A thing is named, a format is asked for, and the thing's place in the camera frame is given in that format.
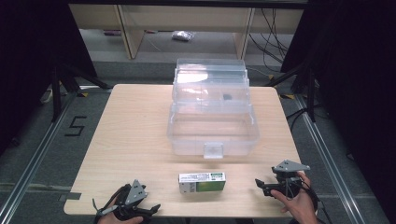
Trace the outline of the aluminium floor rail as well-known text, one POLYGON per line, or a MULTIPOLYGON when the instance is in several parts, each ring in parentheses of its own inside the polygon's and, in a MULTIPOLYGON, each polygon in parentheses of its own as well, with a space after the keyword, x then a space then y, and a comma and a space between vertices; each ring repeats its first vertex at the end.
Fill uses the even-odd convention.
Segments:
POLYGON ((0 224, 86 223, 64 212, 66 199, 106 97, 64 97, 51 121, 51 103, 39 107, 22 131, 21 144, 0 158, 0 224))
POLYGON ((304 110, 304 123, 310 132, 311 137, 316 145, 318 154, 321 157, 324 166, 330 176, 332 184, 339 196, 339 199, 346 210, 352 224, 366 224, 365 218, 363 217, 359 206, 354 199, 345 179, 342 177, 335 161, 318 129, 317 124, 312 120, 308 114, 308 105, 304 101, 301 95, 295 97, 297 106, 304 110))

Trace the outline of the black metal stand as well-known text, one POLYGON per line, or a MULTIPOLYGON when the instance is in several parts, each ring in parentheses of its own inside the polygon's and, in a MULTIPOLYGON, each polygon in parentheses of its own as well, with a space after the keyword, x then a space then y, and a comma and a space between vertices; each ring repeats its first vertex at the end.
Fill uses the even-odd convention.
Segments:
POLYGON ((67 63, 56 63, 51 72, 53 121, 55 121, 62 112, 61 86, 64 86, 67 92, 79 93, 81 91, 75 77, 82 77, 104 90, 112 89, 112 86, 98 79, 96 74, 90 75, 89 73, 67 63))
POLYGON ((311 118, 312 122, 315 122, 315 76, 313 70, 307 63, 301 63, 284 73, 279 78, 272 79, 269 83, 265 84, 265 87, 274 87, 293 76, 295 76, 295 79, 290 89, 294 93, 301 93, 304 88, 307 88, 307 106, 303 111, 308 114, 308 117, 311 118))

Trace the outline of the green and white carton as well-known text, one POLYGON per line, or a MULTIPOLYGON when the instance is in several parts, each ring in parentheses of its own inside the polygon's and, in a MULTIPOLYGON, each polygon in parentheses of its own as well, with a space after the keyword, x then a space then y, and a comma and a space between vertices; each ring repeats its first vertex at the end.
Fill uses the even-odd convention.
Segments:
POLYGON ((178 184, 181 193, 222 191, 226 184, 226 174, 223 172, 179 174, 178 184))

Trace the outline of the clear plastic storage box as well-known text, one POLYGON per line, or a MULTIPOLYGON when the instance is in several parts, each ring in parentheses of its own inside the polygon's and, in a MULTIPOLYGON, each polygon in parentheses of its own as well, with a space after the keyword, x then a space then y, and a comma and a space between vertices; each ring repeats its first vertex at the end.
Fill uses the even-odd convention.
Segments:
POLYGON ((242 60, 179 59, 167 137, 177 155, 245 156, 261 134, 242 60), (224 100, 231 94, 232 100, 224 100))

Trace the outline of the clear plastic bag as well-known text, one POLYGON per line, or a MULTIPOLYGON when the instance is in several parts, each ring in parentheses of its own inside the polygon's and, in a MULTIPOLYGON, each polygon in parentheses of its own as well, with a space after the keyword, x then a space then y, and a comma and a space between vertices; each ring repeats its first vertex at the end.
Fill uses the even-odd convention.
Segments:
POLYGON ((174 31, 172 33, 172 39, 176 41, 183 41, 183 42, 189 42, 191 41, 195 36, 195 32, 191 31, 174 31))

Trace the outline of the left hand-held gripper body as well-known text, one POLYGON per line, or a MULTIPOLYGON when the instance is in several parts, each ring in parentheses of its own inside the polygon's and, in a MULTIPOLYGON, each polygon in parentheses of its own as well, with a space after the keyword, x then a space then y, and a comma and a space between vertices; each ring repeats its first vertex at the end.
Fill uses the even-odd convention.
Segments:
POLYGON ((119 220, 127 220, 133 217, 142 217, 141 213, 147 212, 138 205, 147 197, 142 186, 137 180, 132 184, 125 184, 120 187, 108 200, 108 202, 98 210, 98 219, 107 214, 113 213, 119 220))

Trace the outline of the person's left hand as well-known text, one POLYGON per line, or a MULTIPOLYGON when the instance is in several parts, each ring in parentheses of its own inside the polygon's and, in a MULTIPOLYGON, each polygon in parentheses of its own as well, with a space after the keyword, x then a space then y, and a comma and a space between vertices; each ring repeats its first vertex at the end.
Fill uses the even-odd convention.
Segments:
POLYGON ((133 217, 127 220, 119 220, 113 213, 111 213, 100 217, 97 224, 141 224, 143 220, 144 219, 142 217, 133 217))

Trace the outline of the light wooden shelf unit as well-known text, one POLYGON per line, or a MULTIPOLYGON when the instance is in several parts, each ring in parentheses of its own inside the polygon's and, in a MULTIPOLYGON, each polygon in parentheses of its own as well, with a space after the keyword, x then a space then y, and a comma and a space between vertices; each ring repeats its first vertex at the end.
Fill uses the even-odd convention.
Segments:
POLYGON ((136 57, 144 32, 200 31, 232 33, 236 55, 246 55, 250 33, 268 33, 269 25, 278 34, 295 33, 303 12, 300 9, 236 7, 163 7, 71 4, 80 29, 119 30, 127 57, 136 57))

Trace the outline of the person's right hand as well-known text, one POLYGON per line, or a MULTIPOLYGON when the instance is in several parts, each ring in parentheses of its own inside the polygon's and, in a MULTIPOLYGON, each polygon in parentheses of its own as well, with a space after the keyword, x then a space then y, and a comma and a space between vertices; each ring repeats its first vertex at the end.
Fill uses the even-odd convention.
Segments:
POLYGON ((301 189, 292 200, 275 189, 271 190, 271 194, 284 204, 281 213, 290 213, 300 224, 318 224, 314 204, 305 190, 301 189))

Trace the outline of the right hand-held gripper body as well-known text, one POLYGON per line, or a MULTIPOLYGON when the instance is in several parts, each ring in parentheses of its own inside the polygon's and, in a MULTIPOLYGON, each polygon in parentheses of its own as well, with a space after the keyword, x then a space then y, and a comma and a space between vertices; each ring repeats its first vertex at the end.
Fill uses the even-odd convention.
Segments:
POLYGON ((280 164, 272 167, 272 171, 276 175, 277 183, 266 184, 266 189, 275 189, 283 193, 287 198, 292 199, 298 195, 303 186, 303 181, 298 176, 298 173, 300 171, 308 171, 309 169, 309 165, 283 160, 280 164))

